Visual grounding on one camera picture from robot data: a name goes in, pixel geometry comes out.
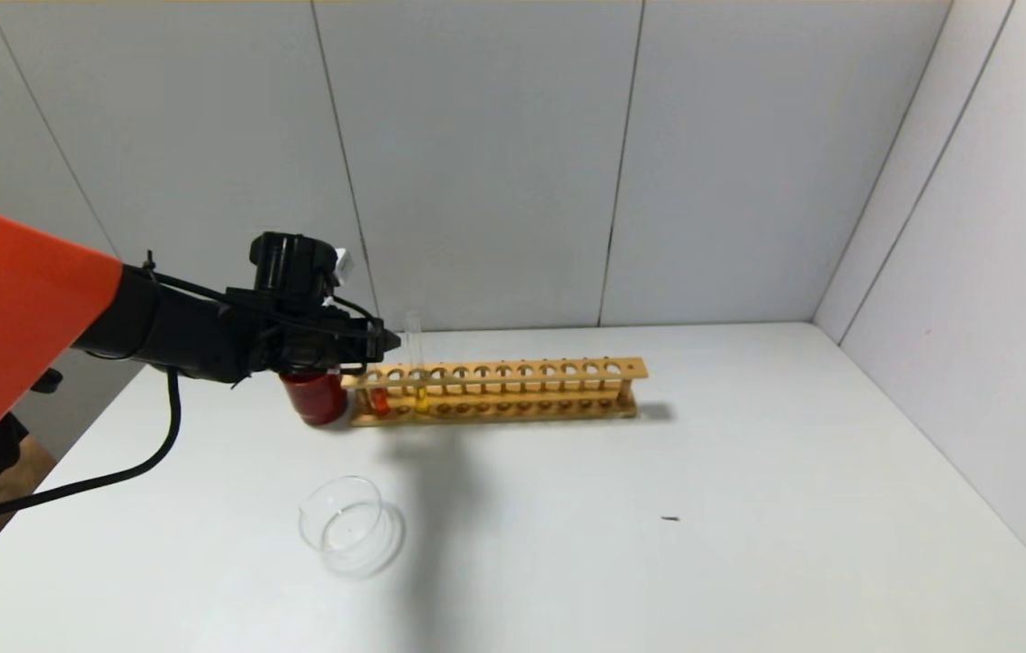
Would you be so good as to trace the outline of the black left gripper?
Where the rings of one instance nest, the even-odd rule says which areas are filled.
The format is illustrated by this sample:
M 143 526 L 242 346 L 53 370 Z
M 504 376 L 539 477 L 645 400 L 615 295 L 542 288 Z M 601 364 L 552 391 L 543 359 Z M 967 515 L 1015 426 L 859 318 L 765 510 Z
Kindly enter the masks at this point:
M 385 352 L 402 345 L 396 332 L 367 318 L 340 317 L 323 321 L 327 345 L 323 361 L 342 375 L 366 375 L 371 364 L 383 360 Z

